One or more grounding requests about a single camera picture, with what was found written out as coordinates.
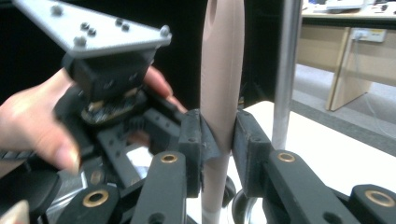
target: vertical metal rod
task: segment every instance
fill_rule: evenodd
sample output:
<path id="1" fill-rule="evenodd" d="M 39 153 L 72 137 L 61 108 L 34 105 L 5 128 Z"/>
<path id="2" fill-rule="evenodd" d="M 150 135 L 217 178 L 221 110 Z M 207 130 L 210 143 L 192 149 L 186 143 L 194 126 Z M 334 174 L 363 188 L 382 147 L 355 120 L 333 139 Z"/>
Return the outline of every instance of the vertical metal rod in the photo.
<path id="1" fill-rule="evenodd" d="M 243 0 L 209 0 L 201 64 L 201 113 L 221 156 L 204 165 L 203 223 L 219 223 L 233 126 L 238 106 L 244 52 Z"/>
<path id="2" fill-rule="evenodd" d="M 272 136 L 274 149 L 285 149 L 286 146 L 297 58 L 297 42 L 300 37 L 302 21 L 301 9 L 302 1 L 284 0 L 274 105 Z"/>

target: metal pole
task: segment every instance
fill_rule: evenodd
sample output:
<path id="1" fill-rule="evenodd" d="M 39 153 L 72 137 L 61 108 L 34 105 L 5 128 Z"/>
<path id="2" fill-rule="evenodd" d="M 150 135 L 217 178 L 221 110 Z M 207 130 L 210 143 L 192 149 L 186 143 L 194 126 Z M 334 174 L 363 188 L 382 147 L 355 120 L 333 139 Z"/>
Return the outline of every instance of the metal pole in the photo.
<path id="1" fill-rule="evenodd" d="M 302 1 L 284 0 L 276 79 L 272 144 L 285 149 L 288 134 L 290 104 L 297 58 L 297 41 L 301 30 Z"/>

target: silver metal plate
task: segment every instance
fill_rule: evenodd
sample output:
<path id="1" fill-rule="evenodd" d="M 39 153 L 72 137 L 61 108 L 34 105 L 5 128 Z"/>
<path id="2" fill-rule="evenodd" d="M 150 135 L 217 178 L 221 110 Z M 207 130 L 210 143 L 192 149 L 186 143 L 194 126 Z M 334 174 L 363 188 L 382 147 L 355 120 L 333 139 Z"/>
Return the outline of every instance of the silver metal plate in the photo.
<path id="1" fill-rule="evenodd" d="M 14 0 L 13 3 L 75 58 L 157 49 L 171 42 L 167 26 L 155 29 L 59 1 Z"/>

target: skin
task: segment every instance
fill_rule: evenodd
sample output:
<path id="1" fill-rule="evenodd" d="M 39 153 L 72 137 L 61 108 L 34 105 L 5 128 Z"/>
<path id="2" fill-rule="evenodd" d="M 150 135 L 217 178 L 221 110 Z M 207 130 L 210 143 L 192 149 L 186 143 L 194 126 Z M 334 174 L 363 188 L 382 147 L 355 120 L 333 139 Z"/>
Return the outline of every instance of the skin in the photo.
<path id="1" fill-rule="evenodd" d="M 173 96 L 160 71 L 150 67 L 144 80 L 181 112 L 187 111 Z M 78 145 L 52 113 L 58 100 L 73 85 L 73 80 L 61 69 L 44 83 L 9 97 L 0 106 L 0 148 L 34 149 L 45 161 L 77 174 L 80 164 Z"/>

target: gray floor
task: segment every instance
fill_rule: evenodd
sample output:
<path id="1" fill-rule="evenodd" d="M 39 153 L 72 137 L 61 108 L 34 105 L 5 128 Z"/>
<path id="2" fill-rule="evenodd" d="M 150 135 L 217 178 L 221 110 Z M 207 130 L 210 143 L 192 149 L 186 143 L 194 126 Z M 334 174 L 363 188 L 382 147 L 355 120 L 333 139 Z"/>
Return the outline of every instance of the gray floor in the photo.
<path id="1" fill-rule="evenodd" d="M 396 156 L 396 87 L 373 83 L 369 92 L 332 112 L 325 109 L 332 77 L 298 64 L 291 109 Z"/>

